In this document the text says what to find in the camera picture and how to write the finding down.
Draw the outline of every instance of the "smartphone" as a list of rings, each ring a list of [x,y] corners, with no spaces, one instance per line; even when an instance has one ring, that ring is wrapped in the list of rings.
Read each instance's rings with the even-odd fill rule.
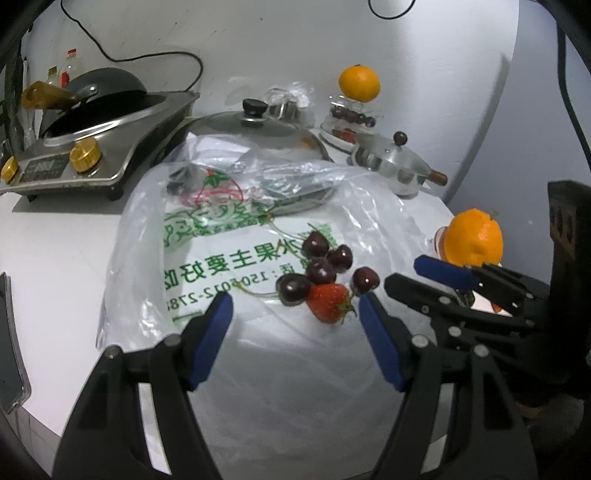
[[[0,406],[10,415],[31,396],[12,313],[10,277],[0,275]]]

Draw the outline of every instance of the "wooden handle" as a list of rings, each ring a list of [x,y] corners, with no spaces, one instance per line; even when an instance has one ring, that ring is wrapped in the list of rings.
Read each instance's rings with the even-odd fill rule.
[[[68,110],[77,104],[76,96],[45,82],[35,82],[22,93],[21,105],[26,110]]]
[[[427,180],[432,181],[435,185],[439,185],[440,187],[447,185],[447,175],[437,170],[432,170],[427,177]]]

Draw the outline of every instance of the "stainless steel pot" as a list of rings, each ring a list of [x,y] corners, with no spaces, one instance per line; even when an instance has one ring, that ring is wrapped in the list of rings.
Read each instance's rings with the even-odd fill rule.
[[[357,143],[349,164],[376,171],[389,180],[390,188],[399,197],[415,196],[425,180],[447,185],[447,176],[433,170],[421,157],[406,147],[408,137],[394,134],[394,141],[379,135],[357,134]]]

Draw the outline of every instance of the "orange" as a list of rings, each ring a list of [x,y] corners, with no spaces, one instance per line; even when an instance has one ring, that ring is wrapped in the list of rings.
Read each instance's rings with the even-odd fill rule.
[[[343,94],[358,102],[371,102],[379,95],[381,86],[378,74],[363,65],[349,67],[339,77]]]
[[[443,237],[442,257],[464,267],[498,264],[503,256],[503,235],[496,220],[475,208],[456,215]]]

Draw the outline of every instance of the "plastic bag with items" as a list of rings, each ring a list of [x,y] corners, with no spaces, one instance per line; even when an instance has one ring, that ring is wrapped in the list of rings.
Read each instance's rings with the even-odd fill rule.
[[[273,87],[263,94],[262,100],[269,105],[269,115],[304,128],[314,127],[312,85],[293,82],[286,87]]]
[[[235,317],[207,382],[190,394],[225,479],[346,478],[371,470],[402,395],[385,383],[359,321],[320,323],[269,293],[303,272],[312,230],[347,244],[353,268],[413,274],[427,240],[382,177],[269,156],[233,138],[193,137],[131,195],[109,266],[98,345],[126,351],[182,330],[216,291]],[[412,333],[426,317],[376,294]],[[159,444],[153,413],[147,439]]]

